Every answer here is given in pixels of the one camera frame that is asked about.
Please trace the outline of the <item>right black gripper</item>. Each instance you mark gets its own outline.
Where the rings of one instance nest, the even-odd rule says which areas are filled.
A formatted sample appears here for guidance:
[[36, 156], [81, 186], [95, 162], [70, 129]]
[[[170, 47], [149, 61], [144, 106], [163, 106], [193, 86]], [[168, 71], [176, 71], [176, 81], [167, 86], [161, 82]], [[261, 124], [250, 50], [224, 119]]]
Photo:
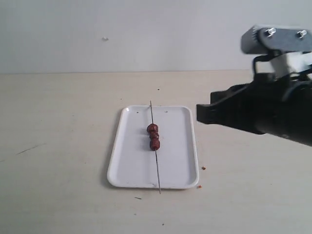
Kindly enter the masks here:
[[311, 146], [312, 80], [306, 74], [255, 74], [250, 83], [212, 92], [210, 104], [197, 104], [196, 119]]

